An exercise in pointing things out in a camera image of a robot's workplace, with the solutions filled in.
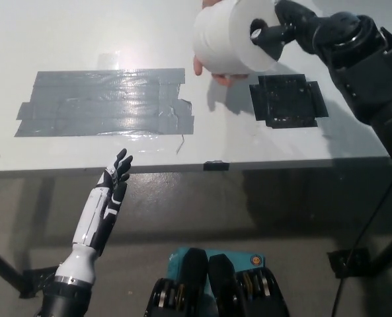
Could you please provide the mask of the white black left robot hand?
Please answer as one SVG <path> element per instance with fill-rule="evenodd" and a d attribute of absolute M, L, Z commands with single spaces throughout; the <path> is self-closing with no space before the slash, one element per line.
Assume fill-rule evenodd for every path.
<path fill-rule="evenodd" d="M 101 256 L 124 200 L 133 156 L 122 149 L 91 190 L 81 213 L 74 244 L 94 249 Z"/>

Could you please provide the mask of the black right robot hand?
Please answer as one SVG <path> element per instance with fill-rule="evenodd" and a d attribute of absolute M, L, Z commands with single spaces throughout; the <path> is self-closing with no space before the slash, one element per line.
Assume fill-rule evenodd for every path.
<path fill-rule="evenodd" d="M 253 20 L 251 41 L 275 60 L 281 57 L 284 46 L 293 41 L 303 51 L 316 55 L 319 46 L 345 44 L 360 32 L 360 18 L 352 13 L 318 17 L 295 1 L 277 1 L 274 10 L 279 24 L 268 26 L 259 19 Z"/>

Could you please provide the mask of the bare person hand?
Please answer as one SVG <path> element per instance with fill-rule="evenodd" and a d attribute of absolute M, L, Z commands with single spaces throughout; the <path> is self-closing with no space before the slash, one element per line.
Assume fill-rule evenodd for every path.
<path fill-rule="evenodd" d="M 221 0 L 203 0 L 202 8 L 213 7 L 216 3 L 219 3 Z M 203 64 L 197 57 L 194 57 L 193 60 L 193 69 L 196 76 L 200 76 L 204 69 Z M 247 79 L 248 75 L 220 75 L 212 73 L 212 78 L 220 85 L 230 87 L 235 81 Z"/>

